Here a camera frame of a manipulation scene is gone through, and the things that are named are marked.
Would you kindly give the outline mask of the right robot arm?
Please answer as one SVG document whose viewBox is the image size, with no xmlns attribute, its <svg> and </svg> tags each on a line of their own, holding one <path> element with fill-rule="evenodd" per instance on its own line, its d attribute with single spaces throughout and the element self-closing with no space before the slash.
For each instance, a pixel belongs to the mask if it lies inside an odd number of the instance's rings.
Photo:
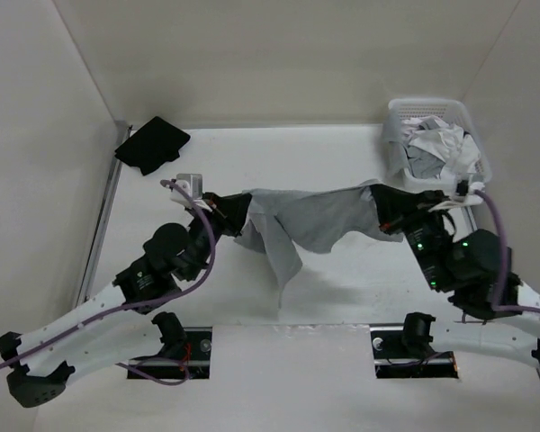
<svg viewBox="0 0 540 432">
<path fill-rule="evenodd" d="M 400 329 L 372 338 L 374 356 L 388 366 L 421 369 L 448 352 L 506 358 L 540 369 L 540 294 L 513 273 L 500 213 L 482 184 L 461 180 L 454 191 L 407 193 L 371 188 L 380 229 L 408 241 L 428 287 L 461 311 L 458 321 L 414 311 Z M 485 203 L 495 230 L 456 239 L 450 210 Z"/>
</svg>

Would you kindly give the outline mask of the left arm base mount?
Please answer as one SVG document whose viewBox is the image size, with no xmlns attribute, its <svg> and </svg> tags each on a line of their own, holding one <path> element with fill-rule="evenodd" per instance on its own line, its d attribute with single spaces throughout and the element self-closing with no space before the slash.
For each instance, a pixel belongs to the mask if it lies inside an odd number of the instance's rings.
<svg viewBox="0 0 540 432">
<path fill-rule="evenodd" d="M 189 380 L 210 378 L 212 357 L 212 327 L 185 328 L 187 341 L 175 354 L 174 359 L 187 367 Z M 128 365 L 166 383 L 182 381 L 185 372 L 181 366 L 167 360 L 147 361 L 140 364 L 132 360 Z"/>
</svg>

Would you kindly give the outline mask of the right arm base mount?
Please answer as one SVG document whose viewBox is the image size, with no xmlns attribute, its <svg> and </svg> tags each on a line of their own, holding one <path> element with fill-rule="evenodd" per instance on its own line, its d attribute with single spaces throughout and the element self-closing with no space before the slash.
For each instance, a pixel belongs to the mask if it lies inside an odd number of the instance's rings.
<svg viewBox="0 0 540 432">
<path fill-rule="evenodd" d="M 413 357 L 401 343 L 402 325 L 370 327 L 374 373 L 378 379 L 457 379 L 452 352 Z"/>
</svg>

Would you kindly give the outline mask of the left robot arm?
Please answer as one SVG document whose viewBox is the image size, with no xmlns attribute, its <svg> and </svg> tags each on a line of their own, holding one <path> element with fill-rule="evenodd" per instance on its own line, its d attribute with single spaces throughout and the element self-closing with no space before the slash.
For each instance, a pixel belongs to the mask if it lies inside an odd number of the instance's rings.
<svg viewBox="0 0 540 432">
<path fill-rule="evenodd" d="M 245 225 L 250 193 L 204 193 L 188 208 L 185 227 L 167 223 L 143 245 L 144 253 L 97 295 L 59 319 L 26 334 L 0 337 L 10 395 L 24 408 L 57 398 L 70 384 L 132 359 L 174 361 L 187 340 L 168 302 L 205 283 L 221 237 Z"/>
</svg>

